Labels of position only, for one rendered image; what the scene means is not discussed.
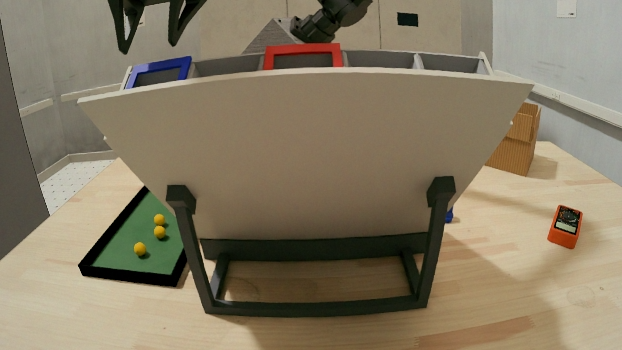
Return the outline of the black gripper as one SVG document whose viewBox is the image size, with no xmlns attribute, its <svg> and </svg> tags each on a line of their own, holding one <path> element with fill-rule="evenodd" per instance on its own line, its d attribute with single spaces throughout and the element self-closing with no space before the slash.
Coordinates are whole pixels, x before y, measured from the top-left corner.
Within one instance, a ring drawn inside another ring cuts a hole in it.
<svg viewBox="0 0 622 350">
<path fill-rule="evenodd" d="M 145 6 L 170 2 L 168 19 L 168 42 L 174 47 L 187 24 L 207 0 L 185 0 L 186 4 L 179 18 L 184 0 L 107 0 L 115 24 L 119 51 L 127 55 L 133 41 Z M 124 5 L 123 5 L 124 3 Z M 124 13 L 126 16 L 124 27 Z M 178 22 L 179 21 L 179 22 Z"/>
</svg>

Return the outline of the white curved cover panel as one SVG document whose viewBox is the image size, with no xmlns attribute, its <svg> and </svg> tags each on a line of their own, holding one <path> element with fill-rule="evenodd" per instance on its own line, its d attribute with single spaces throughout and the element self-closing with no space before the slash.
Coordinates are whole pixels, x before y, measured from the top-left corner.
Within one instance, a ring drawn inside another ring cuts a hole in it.
<svg viewBox="0 0 622 350">
<path fill-rule="evenodd" d="M 484 52 L 341 57 L 343 67 L 332 54 L 274 56 L 266 71 L 265 52 L 202 59 L 186 80 L 176 68 L 126 89 L 129 66 L 119 91 L 77 104 L 174 216 L 167 186 L 186 185 L 206 260 L 424 253 L 432 181 L 454 176 L 448 212 L 535 82 L 492 76 Z"/>
</svg>

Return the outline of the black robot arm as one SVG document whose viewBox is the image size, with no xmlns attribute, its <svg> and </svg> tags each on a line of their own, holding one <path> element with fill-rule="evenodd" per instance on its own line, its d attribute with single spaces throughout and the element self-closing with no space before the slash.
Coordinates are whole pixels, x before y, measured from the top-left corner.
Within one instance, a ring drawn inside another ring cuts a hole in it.
<svg viewBox="0 0 622 350">
<path fill-rule="evenodd" d="M 341 26 L 349 27 L 359 22 L 373 2 L 373 0 L 317 1 L 323 9 L 319 9 L 314 15 L 309 14 L 304 20 L 294 16 L 290 22 L 290 33 L 306 44 L 332 43 L 331 41 L 336 38 L 335 32 Z"/>
</svg>

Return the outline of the yellow marble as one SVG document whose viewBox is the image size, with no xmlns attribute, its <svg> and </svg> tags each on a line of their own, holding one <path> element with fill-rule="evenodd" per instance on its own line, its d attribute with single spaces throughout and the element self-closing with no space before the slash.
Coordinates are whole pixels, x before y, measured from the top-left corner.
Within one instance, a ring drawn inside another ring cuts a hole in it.
<svg viewBox="0 0 622 350">
<path fill-rule="evenodd" d="M 162 226 L 157 226 L 154 230 L 154 234 L 157 238 L 161 239 L 164 238 L 166 231 Z"/>
<path fill-rule="evenodd" d="M 154 222 L 157 226 L 163 226 L 165 223 L 165 218 L 163 215 L 158 214 L 155 216 Z"/>
<path fill-rule="evenodd" d="M 134 246 L 134 251 L 138 256 L 143 256 L 146 253 L 146 247 L 142 243 L 137 243 Z"/>
</svg>

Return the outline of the green tray with black rim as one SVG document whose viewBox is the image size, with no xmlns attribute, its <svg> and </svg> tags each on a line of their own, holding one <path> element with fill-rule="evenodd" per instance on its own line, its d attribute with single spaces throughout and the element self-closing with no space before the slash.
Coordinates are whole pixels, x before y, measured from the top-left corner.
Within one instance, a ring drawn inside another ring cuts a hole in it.
<svg viewBox="0 0 622 350">
<path fill-rule="evenodd" d="M 165 218 L 161 239 L 154 234 L 158 214 Z M 146 247 L 143 256 L 134 251 L 137 243 Z M 78 267 L 82 276 L 176 287 L 186 263 L 176 217 L 144 185 Z"/>
</svg>

